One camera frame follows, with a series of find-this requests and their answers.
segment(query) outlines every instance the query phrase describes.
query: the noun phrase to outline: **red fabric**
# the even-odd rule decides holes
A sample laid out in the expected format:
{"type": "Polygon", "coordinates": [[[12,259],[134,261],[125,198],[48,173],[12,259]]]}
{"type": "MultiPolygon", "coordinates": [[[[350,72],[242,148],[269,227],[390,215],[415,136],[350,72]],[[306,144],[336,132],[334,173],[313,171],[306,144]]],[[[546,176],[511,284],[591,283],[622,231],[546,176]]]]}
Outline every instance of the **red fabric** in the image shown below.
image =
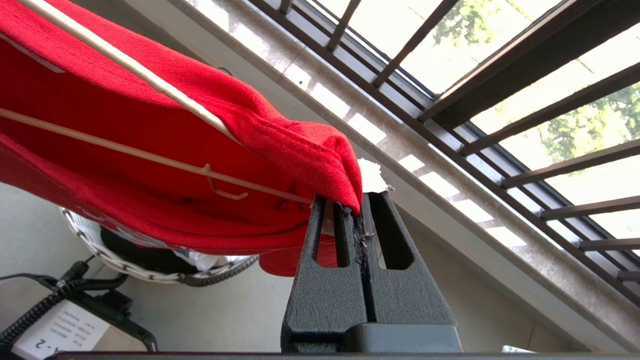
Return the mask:
{"type": "MultiPolygon", "coordinates": [[[[66,0],[49,3],[205,106],[245,147],[16,0],[0,1],[0,33],[65,72],[0,39],[0,107],[360,211],[360,171],[343,134],[289,120],[241,81],[66,0]]],[[[308,220],[307,205],[214,181],[220,190],[249,193],[229,200],[213,194],[203,176],[2,117],[0,181],[174,247],[210,254],[285,249],[261,261],[280,275],[295,271],[308,220]]],[[[328,265],[335,256],[321,252],[319,261],[328,265]]]]}

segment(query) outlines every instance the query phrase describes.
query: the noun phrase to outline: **dark metal railing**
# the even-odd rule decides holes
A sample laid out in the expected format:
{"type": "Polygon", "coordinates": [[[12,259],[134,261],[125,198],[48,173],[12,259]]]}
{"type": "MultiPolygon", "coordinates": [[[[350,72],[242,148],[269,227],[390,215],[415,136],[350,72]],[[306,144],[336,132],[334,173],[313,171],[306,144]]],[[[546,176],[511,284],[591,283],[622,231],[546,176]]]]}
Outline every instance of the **dark metal railing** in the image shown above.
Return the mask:
{"type": "Polygon", "coordinates": [[[530,170],[499,145],[513,135],[637,83],[640,64],[490,135],[469,122],[474,115],[637,24],[640,1],[561,1],[440,96],[402,69],[401,63],[456,6],[457,0],[443,0],[393,58],[348,27],[360,0],[351,0],[342,17],[331,14],[317,0],[249,2],[640,306],[640,258],[631,252],[640,250],[640,239],[616,239],[588,217],[639,209],[640,196],[574,205],[545,182],[553,176],[638,155],[640,140],[537,170],[530,170]]]}

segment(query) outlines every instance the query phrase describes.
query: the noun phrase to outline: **wooden stick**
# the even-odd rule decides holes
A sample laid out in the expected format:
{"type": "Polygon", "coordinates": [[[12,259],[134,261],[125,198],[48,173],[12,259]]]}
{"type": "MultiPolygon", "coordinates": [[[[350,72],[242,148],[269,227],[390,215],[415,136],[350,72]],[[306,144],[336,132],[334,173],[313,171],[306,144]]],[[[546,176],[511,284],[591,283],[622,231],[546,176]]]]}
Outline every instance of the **wooden stick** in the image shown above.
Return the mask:
{"type": "Polygon", "coordinates": [[[169,98],[173,99],[183,108],[189,110],[191,113],[195,114],[206,123],[215,127],[233,141],[238,142],[233,134],[227,129],[222,120],[220,120],[220,118],[213,115],[209,110],[205,109],[204,106],[198,104],[196,101],[185,95],[173,85],[167,83],[158,75],[154,74],[151,70],[144,67],[141,63],[137,62],[129,55],[121,52],[115,46],[109,44],[103,38],[99,37],[74,19],[71,19],[69,16],[51,6],[44,0],[19,1],[28,8],[32,9],[34,12],[51,21],[53,24],[65,30],[67,33],[70,33],[78,40],[89,45],[90,47],[108,57],[109,59],[113,60],[123,68],[129,70],[134,75],[144,80],[144,82],[149,84],[152,88],[156,89],[159,93],[165,94],[169,98]]]}
{"type": "Polygon", "coordinates": [[[271,195],[279,196],[283,199],[302,202],[303,204],[311,204],[312,202],[311,199],[307,199],[305,197],[302,197],[293,193],[282,192],[280,190],[268,188],[267,186],[262,186],[259,184],[254,184],[249,181],[238,179],[236,177],[221,174],[219,172],[213,172],[209,170],[210,168],[207,168],[207,167],[196,167],[187,163],[183,163],[181,161],[165,158],[164,156],[156,155],[151,152],[136,149],[134,147],[122,145],[120,143],[112,142],[103,138],[99,138],[97,136],[85,134],[77,130],[69,129],[68,127],[51,124],[50,122],[38,120],[33,117],[15,113],[7,109],[0,108],[0,117],[5,117],[7,119],[14,120],[25,125],[37,127],[39,129],[47,130],[52,133],[74,138],[76,140],[80,140],[86,143],[105,147],[107,149],[111,149],[117,152],[122,152],[123,154],[128,154],[131,156],[135,156],[137,158],[153,161],[154,163],[168,165],[170,167],[179,168],[181,170],[192,172],[194,174],[212,177],[213,179],[224,181],[226,183],[236,184],[247,189],[257,190],[259,192],[264,192],[271,195]]]}

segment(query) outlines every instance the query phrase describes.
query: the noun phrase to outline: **red cloth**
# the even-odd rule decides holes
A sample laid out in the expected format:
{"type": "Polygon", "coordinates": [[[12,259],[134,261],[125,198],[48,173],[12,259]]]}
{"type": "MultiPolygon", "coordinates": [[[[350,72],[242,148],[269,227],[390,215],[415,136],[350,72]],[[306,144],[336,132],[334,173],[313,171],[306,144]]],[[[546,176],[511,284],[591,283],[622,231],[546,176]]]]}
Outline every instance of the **red cloth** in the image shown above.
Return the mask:
{"type": "MultiPolygon", "coordinates": [[[[202,104],[245,147],[16,0],[0,1],[0,33],[10,40],[0,38],[0,107],[360,211],[360,171],[343,134],[289,120],[240,80],[66,0],[49,3],[202,104]]],[[[308,220],[307,205],[214,180],[220,190],[249,193],[229,200],[213,194],[204,176],[2,117],[0,181],[172,247],[210,254],[284,249],[262,257],[263,268],[279,275],[294,273],[308,220]]],[[[321,263],[335,263],[331,251],[320,253],[321,263]]]]}

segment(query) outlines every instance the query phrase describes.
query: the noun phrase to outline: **floor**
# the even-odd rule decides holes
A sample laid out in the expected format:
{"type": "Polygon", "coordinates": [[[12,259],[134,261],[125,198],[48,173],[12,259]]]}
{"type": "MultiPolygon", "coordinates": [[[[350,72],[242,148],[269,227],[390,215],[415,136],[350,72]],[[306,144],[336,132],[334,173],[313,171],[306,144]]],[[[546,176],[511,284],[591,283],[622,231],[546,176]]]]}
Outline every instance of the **floor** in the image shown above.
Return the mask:
{"type": "MultiPolygon", "coordinates": [[[[90,255],[54,204],[5,184],[0,184],[0,204],[0,276],[60,275],[90,255]]],[[[406,223],[458,320],[465,351],[498,352],[503,345],[570,350],[568,341],[429,241],[412,219],[406,223]]],[[[91,276],[115,274],[98,261],[92,265],[91,276]]],[[[278,352],[291,284],[291,278],[269,275],[255,265],[208,288],[129,279],[121,291],[134,299],[132,320],[156,336],[161,350],[278,352]]]]}

